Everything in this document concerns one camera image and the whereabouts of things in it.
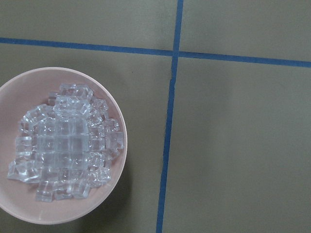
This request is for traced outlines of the pink bowl of ice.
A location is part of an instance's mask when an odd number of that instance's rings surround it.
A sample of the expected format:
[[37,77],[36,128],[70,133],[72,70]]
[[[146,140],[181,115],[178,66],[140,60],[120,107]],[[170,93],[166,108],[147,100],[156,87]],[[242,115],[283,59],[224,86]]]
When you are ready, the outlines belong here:
[[68,68],[24,72],[0,89],[0,206],[30,223],[65,223],[99,206],[126,160],[111,94]]

